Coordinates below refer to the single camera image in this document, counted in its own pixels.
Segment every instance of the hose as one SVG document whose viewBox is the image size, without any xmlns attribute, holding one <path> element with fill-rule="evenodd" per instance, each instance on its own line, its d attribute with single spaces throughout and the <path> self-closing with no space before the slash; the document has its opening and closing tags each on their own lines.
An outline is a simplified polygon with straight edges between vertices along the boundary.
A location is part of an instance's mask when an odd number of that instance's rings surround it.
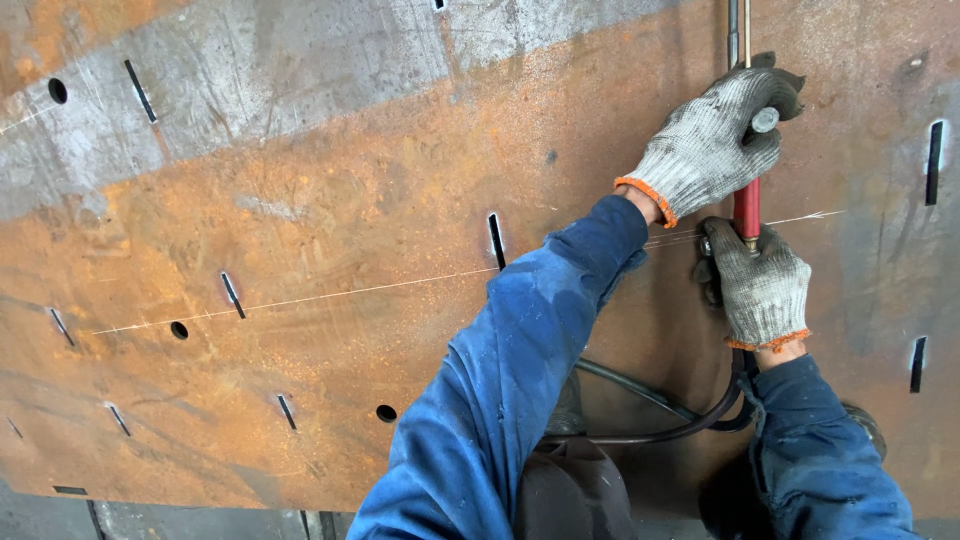
<svg viewBox="0 0 960 540">
<path fill-rule="evenodd" d="M 720 401 L 717 402 L 717 404 L 714 405 L 713 408 L 707 412 L 707 414 L 703 415 L 670 400 L 669 398 L 663 396 L 660 392 L 657 392 L 653 388 L 650 388 L 638 380 L 633 380 L 608 367 L 591 362 L 585 358 L 579 358 L 577 360 L 576 367 L 588 373 L 592 373 L 596 376 L 616 382 L 631 392 L 647 398 L 648 400 L 660 405 L 661 407 L 689 422 L 688 424 L 684 424 L 671 430 L 658 431 L 656 433 L 647 433 L 643 435 L 587 436 L 590 441 L 597 445 L 610 446 L 665 442 L 687 437 L 701 430 L 716 430 L 730 433 L 743 430 L 749 426 L 754 419 L 754 406 L 749 400 L 744 399 L 743 406 L 740 407 L 740 412 L 735 418 L 731 420 L 720 420 L 720 418 L 724 414 L 727 414 L 727 411 L 733 407 L 740 395 L 740 387 L 737 383 L 744 376 L 746 369 L 744 352 L 740 349 L 733 349 L 730 382 L 727 384 L 727 391 L 724 392 L 724 395 L 722 398 L 720 398 Z M 559 445 L 576 436 L 577 435 L 547 436 L 543 437 L 540 442 L 543 444 Z"/>
</svg>

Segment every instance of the glove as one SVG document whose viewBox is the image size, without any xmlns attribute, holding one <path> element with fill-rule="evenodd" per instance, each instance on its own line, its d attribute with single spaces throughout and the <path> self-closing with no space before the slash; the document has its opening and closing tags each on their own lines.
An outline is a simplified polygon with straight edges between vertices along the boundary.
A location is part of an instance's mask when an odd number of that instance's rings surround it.
<svg viewBox="0 0 960 540">
<path fill-rule="evenodd" d="M 636 170 L 616 179 L 646 193 L 673 227 L 696 209 L 718 203 L 766 172 L 780 157 L 780 132 L 747 135 L 754 115 L 776 108 L 780 120 L 799 115 L 804 78 L 773 67 L 773 53 L 750 69 L 735 68 L 704 95 L 677 107 L 663 122 Z"/>
<path fill-rule="evenodd" d="M 797 257 L 770 226 L 760 226 L 759 255 L 719 217 L 704 220 L 704 230 L 720 271 L 720 290 L 730 319 L 731 347 L 755 351 L 810 335 L 804 320 L 810 265 Z"/>
</svg>

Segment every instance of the rusty steel plate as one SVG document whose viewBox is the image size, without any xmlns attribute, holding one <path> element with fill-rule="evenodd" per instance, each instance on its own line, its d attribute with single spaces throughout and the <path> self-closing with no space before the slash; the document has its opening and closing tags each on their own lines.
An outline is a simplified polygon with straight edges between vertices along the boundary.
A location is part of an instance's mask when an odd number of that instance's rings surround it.
<svg viewBox="0 0 960 540">
<path fill-rule="evenodd" d="M 724 2 L 319 4 L 0 8 L 13 489 L 354 510 L 386 468 L 391 410 L 484 302 L 489 216 L 507 260 L 536 248 L 726 63 Z M 916 515 L 957 517 L 960 9 L 769 0 L 753 22 L 755 49 L 808 77 L 762 181 L 763 220 L 813 267 L 808 347 L 879 421 Z M 726 323 L 689 275 L 697 221 L 730 209 L 652 231 L 586 357 L 692 408 L 719 398 Z M 582 380 L 593 432 L 676 425 Z M 638 509 L 689 515 L 748 436 L 615 457 Z"/>
</svg>

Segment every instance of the round hole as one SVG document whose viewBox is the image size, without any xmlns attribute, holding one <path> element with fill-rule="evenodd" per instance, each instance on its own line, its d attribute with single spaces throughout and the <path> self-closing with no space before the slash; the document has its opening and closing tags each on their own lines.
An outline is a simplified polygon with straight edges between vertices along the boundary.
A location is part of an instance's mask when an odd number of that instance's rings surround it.
<svg viewBox="0 0 960 540">
<path fill-rule="evenodd" d="M 396 411 L 389 405 L 381 405 L 376 408 L 376 417 L 379 418 L 381 422 L 392 424 L 396 420 Z"/>
<path fill-rule="evenodd" d="M 174 336 L 177 339 L 186 339 L 190 337 L 190 332 L 186 330 L 186 326 L 183 325 L 180 321 L 174 321 L 170 324 L 170 331 L 174 333 Z"/>
<path fill-rule="evenodd" d="M 66 103 L 66 86 L 60 79 L 51 79 L 47 88 L 50 90 L 50 97 L 54 99 L 54 102 L 61 105 Z"/>
</svg>

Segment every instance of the blue sleeve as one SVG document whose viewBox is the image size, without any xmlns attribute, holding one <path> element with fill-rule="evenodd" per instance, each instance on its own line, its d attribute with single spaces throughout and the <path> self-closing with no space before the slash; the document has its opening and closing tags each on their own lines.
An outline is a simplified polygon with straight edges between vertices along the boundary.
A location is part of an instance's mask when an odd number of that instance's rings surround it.
<svg viewBox="0 0 960 540">
<path fill-rule="evenodd" d="M 387 473 L 348 539 L 513 537 L 523 464 L 646 240 L 640 211 L 610 195 L 487 283 L 486 305 L 400 418 Z"/>
<path fill-rule="evenodd" d="M 754 390 L 765 410 L 754 470 L 778 538 L 918 538 L 910 503 L 812 356 L 760 373 Z"/>
</svg>

